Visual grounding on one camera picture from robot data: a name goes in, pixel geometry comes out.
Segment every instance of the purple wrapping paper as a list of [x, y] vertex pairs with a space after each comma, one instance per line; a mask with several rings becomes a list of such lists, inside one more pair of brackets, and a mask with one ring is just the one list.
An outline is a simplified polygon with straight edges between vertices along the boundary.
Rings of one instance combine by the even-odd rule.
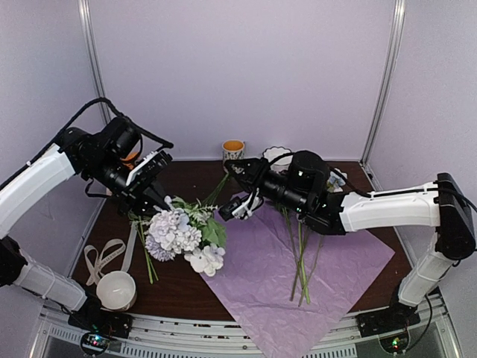
[[[283, 216], [265, 204], [247, 221], [224, 224], [224, 267], [214, 277], [202, 277], [268, 358], [308, 353], [350, 311], [394, 255], [365, 230], [325, 237], [309, 282], [312, 302], [303, 300], [298, 307], [299, 283], [294, 301], [289, 300], [296, 265]], [[309, 237], [307, 274], [319, 238], [316, 233]]]

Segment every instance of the white hydrangea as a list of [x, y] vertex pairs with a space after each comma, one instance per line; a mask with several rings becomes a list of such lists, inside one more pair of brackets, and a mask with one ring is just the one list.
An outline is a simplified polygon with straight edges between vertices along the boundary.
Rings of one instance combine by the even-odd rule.
[[194, 271], [205, 273], [207, 276], [215, 275], [215, 272], [224, 266], [225, 250], [218, 248], [216, 244], [210, 244], [203, 250], [196, 248], [191, 253], [184, 255], [184, 259], [191, 263]]
[[199, 246], [202, 233], [189, 225], [183, 209], [160, 210], [151, 219], [148, 234], [166, 251], [181, 254]]

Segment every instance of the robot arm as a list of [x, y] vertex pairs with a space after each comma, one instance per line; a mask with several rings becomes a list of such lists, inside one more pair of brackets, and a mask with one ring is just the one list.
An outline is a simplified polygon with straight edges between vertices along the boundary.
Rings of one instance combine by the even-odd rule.
[[[110, 104], [105, 98], [90, 104], [98, 101]], [[126, 158], [138, 142], [142, 147], [143, 135], [161, 147], [143, 158], [135, 169], [130, 169], [122, 158]], [[166, 194], [157, 181], [157, 174], [172, 160], [163, 148], [172, 148], [172, 143], [140, 128], [124, 115], [114, 118], [96, 134], [78, 128], [62, 130], [49, 148], [0, 186], [0, 287], [15, 284], [51, 299], [73, 311], [74, 321], [82, 322], [82, 327], [118, 325], [118, 332], [124, 331], [127, 335], [129, 329], [123, 328], [124, 317], [100, 311], [101, 303], [96, 297], [87, 294], [75, 281], [35, 261], [8, 234], [38, 200], [73, 175], [105, 185], [119, 200], [120, 214], [132, 211], [138, 216], [150, 215], [155, 213], [154, 207], [168, 210], [164, 202]]]
[[439, 174], [435, 182], [403, 190], [345, 194], [326, 191], [330, 168], [309, 151], [293, 154], [288, 171], [280, 174], [272, 172], [264, 158], [230, 160], [226, 167], [250, 194], [221, 207], [219, 213], [225, 220], [247, 219], [267, 198], [295, 212], [323, 235], [400, 225], [436, 228], [428, 251], [397, 287], [390, 307], [379, 317], [374, 314], [374, 324], [363, 318], [362, 327], [375, 326], [362, 330], [363, 336], [379, 333], [377, 321], [384, 329], [404, 327], [449, 268], [476, 249], [470, 207], [447, 173]]

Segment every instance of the white bowl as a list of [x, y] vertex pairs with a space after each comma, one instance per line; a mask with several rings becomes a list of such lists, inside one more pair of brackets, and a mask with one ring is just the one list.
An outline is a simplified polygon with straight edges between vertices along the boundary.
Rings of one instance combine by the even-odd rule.
[[99, 280], [96, 295], [104, 308], [125, 311], [136, 302], [136, 283], [127, 272], [113, 271]]
[[[263, 152], [263, 157], [269, 162], [271, 162], [273, 159], [286, 153], [291, 153], [291, 149], [283, 148], [283, 147], [271, 147], [271, 148], [265, 149], [265, 151]], [[292, 158], [293, 158], [292, 156], [289, 156], [289, 157], [284, 157], [280, 159], [279, 161], [271, 165], [271, 170], [277, 173], [287, 170], [288, 167], [290, 166]]]

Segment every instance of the white ribbon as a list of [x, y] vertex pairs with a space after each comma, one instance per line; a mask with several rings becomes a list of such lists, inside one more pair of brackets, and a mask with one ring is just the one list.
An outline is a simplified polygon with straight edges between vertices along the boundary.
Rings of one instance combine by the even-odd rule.
[[[101, 272], [101, 270], [111, 261], [113, 261], [117, 256], [122, 254], [123, 252], [126, 251], [126, 254], [124, 255], [124, 259], [122, 262], [121, 266], [121, 271], [127, 272], [130, 268], [131, 260], [133, 258], [133, 252], [134, 252], [134, 244], [136, 243], [136, 235], [137, 235], [137, 230], [134, 225], [131, 225], [131, 230], [129, 233], [129, 238], [127, 239], [127, 248], [124, 242], [121, 239], [112, 239], [106, 243], [106, 245], [103, 248], [103, 251], [98, 254], [98, 250], [93, 246], [93, 245], [87, 245], [83, 252], [84, 252], [84, 259], [86, 260], [86, 266], [88, 268], [88, 271], [90, 273], [90, 276], [88, 278], [88, 281], [86, 282], [87, 286], [91, 286], [92, 284], [96, 283], [98, 284], [99, 280], [104, 276], [104, 274]], [[104, 256], [104, 253], [114, 247], [114, 246], [119, 246], [118, 249], [114, 250], [111, 254], [107, 255], [106, 257]], [[94, 251], [96, 253], [95, 255], [95, 263], [94, 265], [91, 263], [91, 261], [88, 258], [88, 254]]]

